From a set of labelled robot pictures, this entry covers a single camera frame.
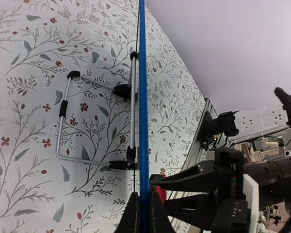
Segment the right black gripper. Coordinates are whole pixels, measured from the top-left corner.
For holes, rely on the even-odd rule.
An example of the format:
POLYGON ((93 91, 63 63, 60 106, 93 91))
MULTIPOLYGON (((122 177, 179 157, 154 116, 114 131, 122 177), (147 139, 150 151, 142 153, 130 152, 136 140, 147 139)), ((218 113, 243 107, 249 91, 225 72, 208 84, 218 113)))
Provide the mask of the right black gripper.
POLYGON ((164 208, 168 216, 210 230, 224 200, 245 199, 243 154, 219 148, 215 150, 214 161, 201 161, 169 177, 151 175, 150 184, 171 191, 208 193, 166 200, 164 208))

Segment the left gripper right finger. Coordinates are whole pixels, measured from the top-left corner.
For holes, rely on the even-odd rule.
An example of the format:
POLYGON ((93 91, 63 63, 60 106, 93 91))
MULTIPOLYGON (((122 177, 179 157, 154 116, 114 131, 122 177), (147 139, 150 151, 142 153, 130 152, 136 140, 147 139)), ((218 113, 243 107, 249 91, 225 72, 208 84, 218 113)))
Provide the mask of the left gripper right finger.
POLYGON ((156 191, 150 192, 149 233, 175 233, 156 191))

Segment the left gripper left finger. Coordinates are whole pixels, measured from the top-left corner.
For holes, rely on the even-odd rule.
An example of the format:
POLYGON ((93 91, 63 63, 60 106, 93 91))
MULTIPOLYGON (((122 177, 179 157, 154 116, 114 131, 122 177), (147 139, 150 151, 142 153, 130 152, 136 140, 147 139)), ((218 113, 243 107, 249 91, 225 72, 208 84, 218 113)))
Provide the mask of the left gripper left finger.
POLYGON ((140 232, 140 197, 137 192, 130 195, 124 213, 114 233, 140 232))

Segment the red whiteboard eraser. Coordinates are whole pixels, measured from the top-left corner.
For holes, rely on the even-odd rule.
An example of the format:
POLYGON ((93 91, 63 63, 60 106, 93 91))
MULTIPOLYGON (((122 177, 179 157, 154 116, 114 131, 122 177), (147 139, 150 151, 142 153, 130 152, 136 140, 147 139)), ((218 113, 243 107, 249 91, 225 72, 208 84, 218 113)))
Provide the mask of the red whiteboard eraser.
POLYGON ((160 186, 157 186, 156 192, 159 194, 162 204, 164 204, 167 199, 167 191, 160 186))

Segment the small blue-framed whiteboard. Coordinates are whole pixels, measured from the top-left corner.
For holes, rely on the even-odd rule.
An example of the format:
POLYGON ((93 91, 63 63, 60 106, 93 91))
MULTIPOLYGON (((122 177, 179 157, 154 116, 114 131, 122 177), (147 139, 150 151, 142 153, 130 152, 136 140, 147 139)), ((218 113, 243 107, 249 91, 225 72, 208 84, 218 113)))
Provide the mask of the small blue-framed whiteboard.
POLYGON ((148 107, 146 68, 146 19, 145 1, 139 1, 139 143, 140 143, 140 232, 149 232, 149 153, 148 153, 148 107))

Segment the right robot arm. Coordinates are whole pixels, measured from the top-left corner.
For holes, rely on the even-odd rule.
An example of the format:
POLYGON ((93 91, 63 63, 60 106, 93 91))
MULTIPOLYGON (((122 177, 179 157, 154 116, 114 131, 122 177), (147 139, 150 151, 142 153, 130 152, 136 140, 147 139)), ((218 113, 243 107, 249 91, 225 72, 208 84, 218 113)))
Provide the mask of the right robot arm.
POLYGON ((152 230, 172 231, 174 217, 212 233, 254 233, 259 212, 284 202, 290 216, 281 231, 291 232, 291 96, 281 88, 275 95, 280 107, 204 111, 190 152, 212 158, 150 177, 152 230), (157 188, 189 195, 163 201, 157 188))

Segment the front aluminium rail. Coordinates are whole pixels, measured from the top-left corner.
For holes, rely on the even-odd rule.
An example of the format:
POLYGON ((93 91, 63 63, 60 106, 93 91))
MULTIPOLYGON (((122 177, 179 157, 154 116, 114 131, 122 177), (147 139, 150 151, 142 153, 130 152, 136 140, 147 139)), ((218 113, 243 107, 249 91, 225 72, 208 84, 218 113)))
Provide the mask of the front aluminium rail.
MULTIPOLYGON (((188 169, 189 167, 192 167, 193 165, 197 164, 198 162, 202 161, 206 157, 206 151, 202 148, 201 144, 198 141, 198 137, 201 133, 201 128, 204 120, 206 119, 206 112, 209 112, 209 114, 215 118, 218 116, 216 113, 216 110, 214 109, 214 106, 210 100, 210 98, 205 99, 205 107, 200 119, 200 122, 198 124, 197 130, 195 132, 195 136, 193 138, 191 147, 189 149, 187 158, 182 166, 181 171, 184 171, 188 169)), ((188 233, 190 224, 185 223, 175 217, 169 217, 172 227, 174 228, 175 232, 177 233, 188 233)))

